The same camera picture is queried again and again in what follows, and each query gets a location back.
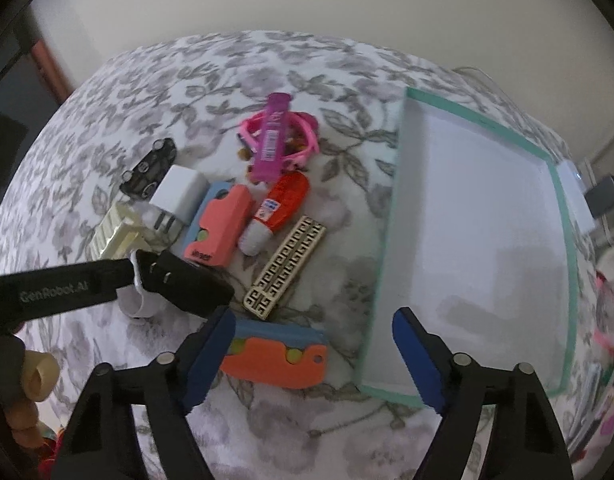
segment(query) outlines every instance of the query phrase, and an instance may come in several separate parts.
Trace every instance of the pink toy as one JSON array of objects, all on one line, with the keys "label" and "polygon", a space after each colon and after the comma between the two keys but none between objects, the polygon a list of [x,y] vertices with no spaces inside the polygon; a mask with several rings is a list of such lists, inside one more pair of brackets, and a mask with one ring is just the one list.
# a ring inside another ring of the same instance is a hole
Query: pink toy
[{"label": "pink toy", "polygon": [[275,92],[267,97],[263,110],[260,144],[254,156],[251,177],[259,182],[275,182],[280,178],[285,153],[285,137],[289,126],[289,94]]},{"label": "pink toy", "polygon": [[[240,136],[242,140],[247,144],[249,149],[256,153],[257,158],[255,161],[258,161],[258,152],[260,151],[260,145],[262,143],[261,136],[254,137],[254,134],[263,129],[263,120],[265,117],[266,110],[263,112],[258,112],[257,114],[251,116],[248,119],[245,119],[241,123]],[[298,153],[294,153],[292,155],[284,155],[281,157],[282,169],[285,171],[293,171],[304,168],[307,165],[307,161],[314,153],[320,153],[320,148],[318,146],[318,121],[316,118],[305,112],[287,112],[287,121],[290,125],[294,126],[303,134],[305,138],[306,147],[302,151]],[[252,175],[255,180],[272,182],[270,180],[265,180],[263,178],[258,178],[257,176]]]},{"label": "pink toy", "polygon": [[229,192],[220,192],[207,204],[198,221],[196,241],[185,248],[184,258],[197,264],[226,267],[253,205],[251,193],[242,184],[236,184]]}]

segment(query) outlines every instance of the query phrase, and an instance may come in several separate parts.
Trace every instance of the pink fidget toy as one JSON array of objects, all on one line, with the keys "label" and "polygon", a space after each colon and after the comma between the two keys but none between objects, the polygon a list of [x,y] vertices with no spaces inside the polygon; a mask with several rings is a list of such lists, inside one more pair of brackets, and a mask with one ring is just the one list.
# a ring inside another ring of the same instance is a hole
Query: pink fidget toy
[{"label": "pink fidget toy", "polygon": [[[264,111],[258,112],[241,123],[240,134],[242,140],[254,153],[258,152],[260,142],[253,135],[260,130],[264,114]],[[283,168],[285,170],[297,170],[304,168],[307,165],[307,160],[314,153],[321,152],[318,146],[318,137],[316,135],[318,131],[318,121],[316,117],[306,112],[288,112],[288,116],[289,124],[300,130],[307,144],[307,147],[301,152],[283,156]]]}]

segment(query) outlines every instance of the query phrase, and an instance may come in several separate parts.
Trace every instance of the white power adapter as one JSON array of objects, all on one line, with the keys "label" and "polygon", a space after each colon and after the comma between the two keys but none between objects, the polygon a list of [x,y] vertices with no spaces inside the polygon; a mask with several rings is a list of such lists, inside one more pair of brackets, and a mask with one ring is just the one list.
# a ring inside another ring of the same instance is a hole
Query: white power adapter
[{"label": "white power adapter", "polygon": [[[166,229],[169,230],[176,219],[184,225],[191,224],[208,189],[209,182],[202,173],[174,164],[167,171],[149,203],[171,215]],[[159,229],[163,220],[164,215],[161,215],[154,228]]]}]

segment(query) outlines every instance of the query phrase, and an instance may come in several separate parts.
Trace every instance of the black toy car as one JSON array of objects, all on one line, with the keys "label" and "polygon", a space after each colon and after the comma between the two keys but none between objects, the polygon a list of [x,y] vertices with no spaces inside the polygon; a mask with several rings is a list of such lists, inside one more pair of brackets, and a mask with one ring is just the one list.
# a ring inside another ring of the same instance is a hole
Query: black toy car
[{"label": "black toy car", "polygon": [[149,200],[176,160],[177,153],[174,139],[155,140],[151,152],[133,170],[122,174],[120,191],[136,200]]}]

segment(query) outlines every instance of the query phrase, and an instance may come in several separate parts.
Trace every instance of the floral bedsheet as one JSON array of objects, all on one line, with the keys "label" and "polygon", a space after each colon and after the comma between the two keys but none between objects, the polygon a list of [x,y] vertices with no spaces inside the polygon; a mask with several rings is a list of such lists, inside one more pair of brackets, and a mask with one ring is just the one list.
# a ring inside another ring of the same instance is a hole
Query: floral bedsheet
[{"label": "floral bedsheet", "polygon": [[[191,36],[138,48],[103,65],[53,116],[21,164],[0,208],[0,273],[83,261],[94,227],[116,200],[120,175],[173,137],[178,163],[210,180],[246,184],[236,126],[266,95],[292,93],[293,110],[321,124],[305,213],[329,230],[271,320],[325,330],[331,342],[323,384],[291,392],[219,374],[207,402],[189,415],[217,479],[408,480],[439,423],[430,410],[372,399],[352,371],[377,279],[391,199],[397,121],[405,86],[435,92],[520,131],[555,160],[565,143],[532,129],[475,81],[393,49],[295,32]],[[263,190],[255,189],[258,196]],[[136,204],[148,214],[148,206]],[[228,269],[239,301],[274,251],[239,253]],[[578,338],[570,386],[554,399],[567,431],[591,359],[593,250],[576,236]],[[199,320],[175,309],[136,322],[115,303],[27,324],[28,348],[49,351],[62,372],[51,405],[66,423],[92,368],[144,365],[176,349]],[[136,423],[150,475],[164,478],[143,409]],[[482,412],[465,470],[476,478],[492,411]]]}]

